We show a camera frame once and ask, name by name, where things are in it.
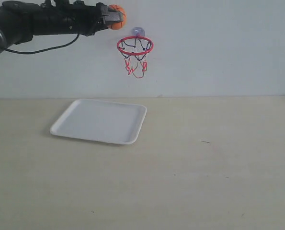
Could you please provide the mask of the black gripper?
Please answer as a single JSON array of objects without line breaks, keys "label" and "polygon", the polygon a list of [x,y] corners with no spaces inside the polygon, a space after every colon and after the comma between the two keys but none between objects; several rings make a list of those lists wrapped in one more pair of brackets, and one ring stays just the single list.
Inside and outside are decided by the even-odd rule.
[{"label": "black gripper", "polygon": [[82,0],[73,4],[68,0],[46,0],[40,7],[40,35],[90,36],[107,29],[106,24],[123,21],[121,12],[101,2],[88,6]]}]

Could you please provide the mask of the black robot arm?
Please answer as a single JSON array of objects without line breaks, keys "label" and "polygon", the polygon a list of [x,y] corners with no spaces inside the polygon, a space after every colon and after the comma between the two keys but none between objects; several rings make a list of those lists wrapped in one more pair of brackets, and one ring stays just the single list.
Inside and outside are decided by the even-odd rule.
[{"label": "black robot arm", "polygon": [[82,0],[46,0],[38,5],[8,0],[0,6],[0,53],[34,36],[91,36],[124,22],[125,13],[101,2],[89,6]]}]

